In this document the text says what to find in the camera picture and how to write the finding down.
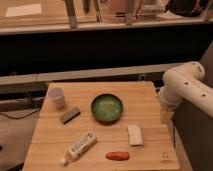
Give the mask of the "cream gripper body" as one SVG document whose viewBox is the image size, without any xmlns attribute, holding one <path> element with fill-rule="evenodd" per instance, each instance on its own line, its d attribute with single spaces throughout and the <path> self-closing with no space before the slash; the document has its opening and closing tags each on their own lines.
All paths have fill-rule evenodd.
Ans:
<svg viewBox="0 0 213 171">
<path fill-rule="evenodd" d="M 174 110 L 177 107 L 177 102 L 171 96 L 170 92 L 162 87 L 157 94 L 161 109 L 160 109 L 160 121 L 162 124 L 167 124 L 172 116 L 174 115 Z"/>
</svg>

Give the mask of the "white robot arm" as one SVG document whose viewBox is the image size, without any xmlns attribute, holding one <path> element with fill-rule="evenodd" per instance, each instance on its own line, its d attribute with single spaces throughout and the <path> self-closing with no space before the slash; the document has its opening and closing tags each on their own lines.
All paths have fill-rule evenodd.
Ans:
<svg viewBox="0 0 213 171">
<path fill-rule="evenodd" d="M 213 118 L 213 88 L 202 80 L 205 69 L 195 61 L 168 69 L 163 74 L 164 86 L 157 96 L 161 106 L 160 120 L 166 124 L 174 110 L 186 99 Z"/>
</svg>

